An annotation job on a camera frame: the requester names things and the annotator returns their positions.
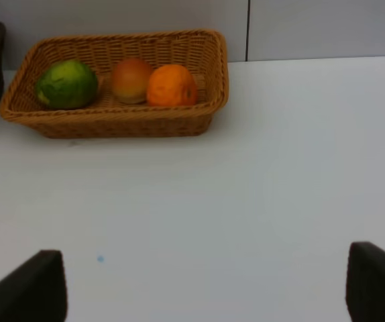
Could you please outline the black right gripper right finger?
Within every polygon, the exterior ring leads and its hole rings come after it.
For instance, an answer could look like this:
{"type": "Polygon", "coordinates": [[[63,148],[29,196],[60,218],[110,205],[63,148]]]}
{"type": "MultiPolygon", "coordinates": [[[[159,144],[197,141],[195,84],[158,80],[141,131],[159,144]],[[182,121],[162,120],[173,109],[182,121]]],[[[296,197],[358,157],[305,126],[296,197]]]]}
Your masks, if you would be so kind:
{"type": "Polygon", "coordinates": [[[350,245],[345,302],[352,321],[385,321],[385,251],[371,242],[350,245]]]}

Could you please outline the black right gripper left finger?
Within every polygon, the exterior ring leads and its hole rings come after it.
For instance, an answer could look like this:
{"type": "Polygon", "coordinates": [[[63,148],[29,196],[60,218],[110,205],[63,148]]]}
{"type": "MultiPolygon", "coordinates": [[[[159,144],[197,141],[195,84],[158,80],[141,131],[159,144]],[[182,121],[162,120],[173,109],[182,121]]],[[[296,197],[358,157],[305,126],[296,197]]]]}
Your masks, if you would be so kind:
{"type": "Polygon", "coordinates": [[[61,251],[41,250],[0,280],[0,321],[65,321],[67,314],[61,251]]]}

